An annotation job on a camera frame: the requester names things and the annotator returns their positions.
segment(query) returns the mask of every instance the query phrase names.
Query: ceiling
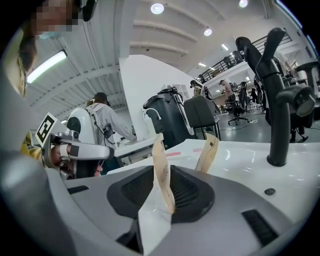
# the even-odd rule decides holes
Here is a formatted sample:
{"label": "ceiling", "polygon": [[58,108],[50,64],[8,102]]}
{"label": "ceiling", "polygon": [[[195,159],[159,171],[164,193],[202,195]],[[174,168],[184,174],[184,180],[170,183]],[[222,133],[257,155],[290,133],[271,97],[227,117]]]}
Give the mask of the ceiling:
{"label": "ceiling", "polygon": [[37,68],[57,52],[67,58],[28,84],[26,100],[43,119],[50,112],[65,120],[75,107],[104,92],[113,108],[126,105],[119,70],[119,20],[123,1],[101,0],[90,22],[80,20],[72,31],[36,41]]}
{"label": "ceiling", "polygon": [[[67,58],[28,84],[26,100],[39,124],[48,112],[66,120],[97,92],[106,93],[114,109],[123,108],[119,57],[144,54],[187,73],[220,50],[222,42],[232,42],[237,24],[264,19],[263,1],[268,0],[250,0],[241,9],[238,0],[100,0],[91,21],[37,40],[34,68],[61,50]],[[164,5],[159,15],[150,10],[156,2]],[[207,27],[211,36],[204,36]]]}
{"label": "ceiling", "polygon": [[[250,0],[246,8],[240,8],[237,0],[140,0],[130,54],[147,55],[187,73],[197,68],[204,57],[220,51],[222,43],[227,41],[230,47],[234,45],[235,30],[231,27],[264,19],[263,1]],[[163,13],[151,12],[154,3],[164,5]],[[213,30],[211,36],[204,36],[206,28]]]}

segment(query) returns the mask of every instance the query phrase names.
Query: office chair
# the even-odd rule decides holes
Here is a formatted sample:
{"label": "office chair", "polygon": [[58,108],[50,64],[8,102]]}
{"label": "office chair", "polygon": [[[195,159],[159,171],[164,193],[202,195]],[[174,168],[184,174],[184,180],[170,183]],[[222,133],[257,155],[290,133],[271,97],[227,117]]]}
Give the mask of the office chair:
{"label": "office chair", "polygon": [[240,117],[241,114],[246,112],[246,97],[247,97],[247,83],[241,82],[241,89],[239,93],[239,101],[229,101],[227,103],[231,104],[232,111],[234,114],[234,118],[228,121],[228,125],[230,122],[235,122],[237,126],[239,124],[239,120],[246,120],[248,123],[250,122],[248,118]]}
{"label": "office chair", "polygon": [[236,63],[236,64],[239,64],[239,63],[241,63],[241,62],[243,61],[240,53],[239,53],[237,50],[234,50],[234,51],[232,52],[232,54],[233,54],[233,56],[234,56],[234,59],[235,59],[235,63]]}
{"label": "office chair", "polygon": [[194,130],[196,136],[196,128],[201,128],[203,138],[205,139],[205,132],[203,127],[214,127],[215,136],[221,141],[220,128],[219,128],[219,115],[220,110],[218,106],[204,96],[195,96],[186,100],[183,103],[184,112],[189,122],[190,127]]}
{"label": "office chair", "polygon": [[232,68],[232,67],[234,66],[233,63],[231,62],[231,59],[230,59],[229,56],[224,57],[224,58],[223,58],[223,61],[224,61],[224,63],[226,64],[226,67],[227,67],[228,69],[230,69],[230,68]]}
{"label": "office chair", "polygon": [[[251,41],[246,37],[238,37],[235,41],[235,44],[237,46],[238,51],[244,52],[244,59],[248,63],[249,67],[252,69],[252,71],[256,74],[256,77],[259,78],[260,76],[257,74],[256,67],[260,63],[260,60],[262,59],[261,53],[258,51],[258,49],[251,43]],[[293,109],[292,105],[289,105],[289,113],[290,113],[290,130],[291,130],[291,140],[290,142],[294,142],[296,138],[296,130],[299,130],[299,134],[303,135],[305,133],[304,128],[310,128],[313,119],[316,120],[316,117],[320,118],[319,114],[320,108],[314,108],[314,113],[311,113],[307,116],[298,116],[296,111]],[[270,120],[267,120],[270,126],[272,125],[271,119],[273,119],[272,115],[277,115],[275,113],[270,112]]]}

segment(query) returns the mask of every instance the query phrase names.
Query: ceiling beam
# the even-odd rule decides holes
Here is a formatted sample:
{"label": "ceiling beam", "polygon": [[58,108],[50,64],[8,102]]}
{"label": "ceiling beam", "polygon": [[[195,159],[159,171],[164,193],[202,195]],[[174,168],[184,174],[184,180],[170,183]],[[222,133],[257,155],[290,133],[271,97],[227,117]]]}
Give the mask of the ceiling beam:
{"label": "ceiling beam", "polygon": [[[121,92],[121,93],[116,93],[116,94],[113,94],[113,95],[108,95],[107,96],[107,99],[108,99],[108,101],[113,101],[113,100],[115,100],[115,99],[117,99],[117,98],[121,98],[121,97],[123,97],[125,94],[123,93],[123,92]],[[85,108],[87,106],[87,102],[82,102],[81,104],[79,104],[79,105],[77,105],[77,106],[74,106],[74,107],[71,107],[71,108],[69,108],[69,109],[67,109],[67,110],[65,110],[65,111],[63,111],[62,113],[60,113],[60,114],[58,114],[55,118],[57,118],[57,119],[64,119],[65,117],[68,117],[69,115],[70,115],[70,113],[71,113],[71,111],[72,110],[74,110],[75,108]]]}
{"label": "ceiling beam", "polygon": [[103,75],[116,73],[118,71],[119,71],[119,65],[116,65],[116,66],[108,66],[108,67],[99,68],[99,69],[92,70],[90,72],[78,75],[78,76],[71,78],[70,80],[60,84],[59,86],[57,86],[53,90],[49,91],[46,95],[44,95],[38,101],[36,101],[33,105],[31,105],[31,107],[32,108],[39,108],[43,104],[45,104],[48,100],[50,100],[51,98],[55,97],[56,95],[59,95],[60,93],[66,91],[66,90],[69,90],[74,85],[82,83],[83,81],[86,81],[87,79],[92,79],[92,78],[100,77]]}
{"label": "ceiling beam", "polygon": [[160,30],[169,31],[169,32],[172,32],[172,33],[177,34],[179,36],[182,36],[184,38],[187,38],[193,42],[198,42],[198,38],[196,38],[195,36],[193,36],[187,32],[184,32],[181,29],[175,28],[173,26],[168,26],[166,24],[155,23],[155,22],[145,21],[145,20],[135,20],[133,25],[137,26],[137,27],[150,27],[150,28],[156,28],[156,29],[160,29]]}
{"label": "ceiling beam", "polygon": [[271,7],[270,7],[269,0],[262,0],[262,4],[263,4],[263,9],[264,9],[264,17],[266,19],[270,19],[271,18]]}
{"label": "ceiling beam", "polygon": [[124,0],[120,23],[119,58],[129,57],[130,39],[133,35],[133,25],[139,0]]}
{"label": "ceiling beam", "polygon": [[[154,0],[141,0],[141,1],[146,2],[146,3],[151,3],[151,4],[155,3]],[[187,11],[186,9],[182,9],[181,7],[174,5],[172,3],[169,3],[169,2],[157,1],[157,3],[162,4],[165,8],[170,8],[180,14],[187,16],[188,18],[190,18],[194,22],[196,22],[204,27],[210,27],[208,23],[206,23],[204,20],[201,20],[197,16],[193,15],[191,12]]]}
{"label": "ceiling beam", "polygon": [[155,43],[155,42],[138,42],[138,41],[132,41],[130,43],[131,47],[146,47],[146,48],[157,48],[167,51],[176,52],[179,54],[188,54],[189,52],[187,50],[177,48],[171,45],[163,44],[163,43]]}

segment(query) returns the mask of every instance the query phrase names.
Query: desk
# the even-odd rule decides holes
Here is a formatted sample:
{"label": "desk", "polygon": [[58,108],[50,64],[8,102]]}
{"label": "desk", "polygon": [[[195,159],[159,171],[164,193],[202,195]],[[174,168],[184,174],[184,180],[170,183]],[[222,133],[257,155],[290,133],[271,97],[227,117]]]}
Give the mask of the desk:
{"label": "desk", "polygon": [[132,159],[148,156],[152,152],[155,139],[156,137],[142,141],[135,141],[130,144],[121,143],[120,146],[114,151],[114,156],[119,160],[120,166],[123,166],[122,162],[120,161],[122,158],[129,157],[131,162]]}
{"label": "desk", "polygon": [[[166,150],[169,166],[194,169],[204,145],[204,140],[186,139]],[[290,144],[287,164],[282,167],[268,164],[269,151],[269,143],[220,141],[208,174],[243,184],[296,223],[309,215],[319,196],[320,143]],[[149,165],[153,165],[152,157],[107,175]],[[266,195],[269,188],[275,189],[276,194]]]}

